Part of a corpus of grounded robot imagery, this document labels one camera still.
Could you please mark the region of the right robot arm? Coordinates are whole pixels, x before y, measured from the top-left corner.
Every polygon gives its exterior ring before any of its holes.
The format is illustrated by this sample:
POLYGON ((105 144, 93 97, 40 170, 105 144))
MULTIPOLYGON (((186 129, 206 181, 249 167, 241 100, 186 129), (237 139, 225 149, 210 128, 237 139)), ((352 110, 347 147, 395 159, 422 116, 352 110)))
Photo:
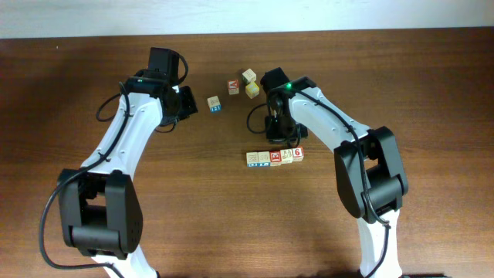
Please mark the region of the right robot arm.
POLYGON ((290 80, 281 68, 265 73, 265 120, 270 141, 292 143, 301 127, 333 153, 337 192, 357 220, 362 277, 400 277, 397 223, 408 193, 396 138, 387 127, 372 129, 332 104, 309 77, 290 80))

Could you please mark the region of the red six wooden block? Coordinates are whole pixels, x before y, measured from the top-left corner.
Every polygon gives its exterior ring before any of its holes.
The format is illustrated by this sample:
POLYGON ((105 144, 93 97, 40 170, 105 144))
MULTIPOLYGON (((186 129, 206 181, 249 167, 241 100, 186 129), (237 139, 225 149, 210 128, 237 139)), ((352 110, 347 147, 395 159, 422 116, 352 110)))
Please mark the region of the red six wooden block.
POLYGON ((304 159, 304 150, 302 147, 295 147, 292 149, 293 162, 302 161, 304 159))

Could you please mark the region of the green animal wooden block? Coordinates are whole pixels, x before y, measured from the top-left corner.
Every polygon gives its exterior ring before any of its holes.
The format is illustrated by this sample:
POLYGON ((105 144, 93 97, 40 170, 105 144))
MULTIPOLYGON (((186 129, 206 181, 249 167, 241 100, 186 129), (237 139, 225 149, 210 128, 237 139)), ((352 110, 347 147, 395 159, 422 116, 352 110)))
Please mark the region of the green animal wooden block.
POLYGON ((281 162, 283 164, 290 164, 293 162, 293 150, 291 148, 282 149, 280 151, 280 154, 281 154, 281 162))

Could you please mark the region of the red E wooden block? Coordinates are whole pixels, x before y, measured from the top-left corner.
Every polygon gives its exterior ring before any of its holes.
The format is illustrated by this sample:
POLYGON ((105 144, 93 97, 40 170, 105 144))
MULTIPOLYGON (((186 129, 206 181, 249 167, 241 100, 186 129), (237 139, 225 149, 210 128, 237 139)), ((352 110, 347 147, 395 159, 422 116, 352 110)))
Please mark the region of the red E wooden block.
POLYGON ((282 164, 282 156, 280 151, 269 152, 270 166, 280 166, 282 164))

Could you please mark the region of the blue side block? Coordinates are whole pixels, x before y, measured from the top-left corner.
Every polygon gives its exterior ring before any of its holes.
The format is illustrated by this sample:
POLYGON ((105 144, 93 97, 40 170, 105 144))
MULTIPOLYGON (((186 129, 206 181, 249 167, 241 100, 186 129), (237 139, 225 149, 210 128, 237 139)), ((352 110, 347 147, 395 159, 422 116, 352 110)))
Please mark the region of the blue side block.
POLYGON ((261 151, 258 153, 259 167, 269 167, 271 165, 270 152, 261 151))
POLYGON ((247 152, 246 153, 246 163, 248 167, 258 167, 259 166, 259 153, 258 152, 247 152))

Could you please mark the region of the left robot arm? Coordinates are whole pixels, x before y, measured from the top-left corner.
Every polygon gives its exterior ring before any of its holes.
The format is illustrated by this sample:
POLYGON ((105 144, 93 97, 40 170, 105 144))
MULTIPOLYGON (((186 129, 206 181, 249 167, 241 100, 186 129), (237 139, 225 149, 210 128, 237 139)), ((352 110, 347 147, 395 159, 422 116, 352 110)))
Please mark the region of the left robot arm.
POLYGON ((120 83, 116 113, 95 151, 78 169, 64 169, 48 204, 59 203, 63 241, 110 277, 157 277, 140 247, 144 217, 134 174, 150 136, 172 132, 198 108, 184 57, 153 47, 147 67, 120 83))

